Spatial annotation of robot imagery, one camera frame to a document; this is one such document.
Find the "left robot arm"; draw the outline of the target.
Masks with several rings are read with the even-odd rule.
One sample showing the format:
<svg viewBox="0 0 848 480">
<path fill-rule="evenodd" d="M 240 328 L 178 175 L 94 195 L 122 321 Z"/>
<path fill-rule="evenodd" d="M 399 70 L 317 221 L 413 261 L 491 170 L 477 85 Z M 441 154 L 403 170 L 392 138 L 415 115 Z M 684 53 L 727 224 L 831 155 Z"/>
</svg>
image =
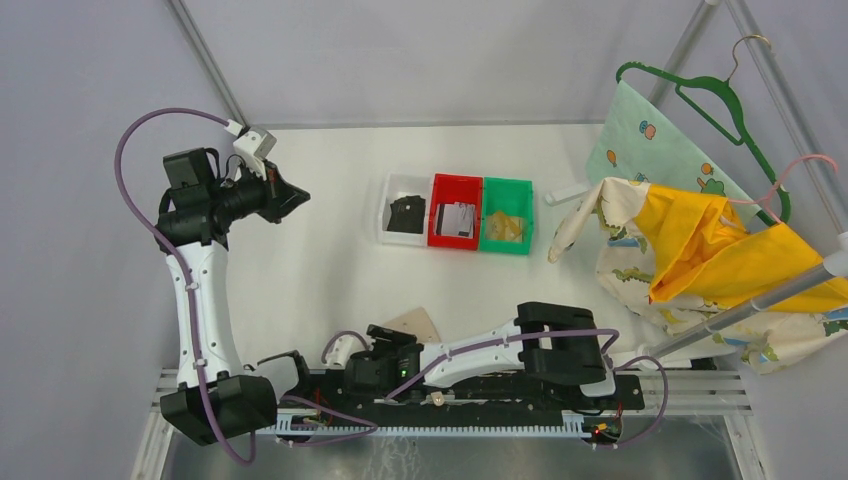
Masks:
<svg viewBox="0 0 848 480">
<path fill-rule="evenodd" d="M 240 360 L 226 289 L 231 225 L 250 215 L 278 224 L 310 195 L 269 161 L 261 174 L 242 166 L 237 179 L 220 177 L 210 165 L 217 156 L 212 148 L 198 148 L 164 157 L 170 186 L 155 224 L 176 293 L 180 336 L 177 390 L 162 398 L 161 411 L 201 446 L 271 427 L 279 399 L 297 408 L 314 394 L 296 350 L 251 366 Z"/>
</svg>

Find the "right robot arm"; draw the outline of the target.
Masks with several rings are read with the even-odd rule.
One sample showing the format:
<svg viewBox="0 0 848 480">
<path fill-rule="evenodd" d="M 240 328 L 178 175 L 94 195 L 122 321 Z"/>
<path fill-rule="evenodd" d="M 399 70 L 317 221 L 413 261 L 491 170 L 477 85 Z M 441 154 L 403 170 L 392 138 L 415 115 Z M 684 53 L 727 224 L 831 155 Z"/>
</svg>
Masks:
<svg viewBox="0 0 848 480">
<path fill-rule="evenodd" d="M 525 302 L 514 319 L 452 343 L 425 342 L 377 325 L 365 334 L 342 333 L 322 360 L 343 372 L 349 392 L 390 402 L 456 397 L 462 382 L 506 373 L 575 387 L 585 405 L 602 408 L 618 393 L 608 356 L 618 337 L 614 329 L 598 328 L 588 309 Z"/>
</svg>

